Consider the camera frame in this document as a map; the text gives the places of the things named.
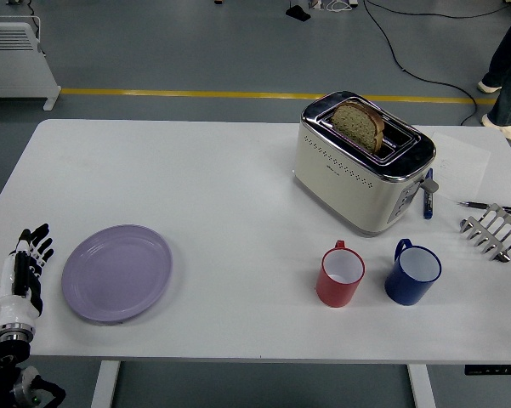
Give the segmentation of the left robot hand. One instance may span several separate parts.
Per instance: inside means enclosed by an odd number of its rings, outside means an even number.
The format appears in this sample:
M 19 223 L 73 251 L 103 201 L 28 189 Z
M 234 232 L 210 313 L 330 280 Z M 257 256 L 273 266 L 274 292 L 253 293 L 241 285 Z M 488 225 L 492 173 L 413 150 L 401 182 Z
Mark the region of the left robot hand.
M 0 281 L 0 329 L 24 327 L 33 332 L 42 314 L 43 267 L 53 256 L 48 224 L 24 229 L 14 250 L 6 257 Z

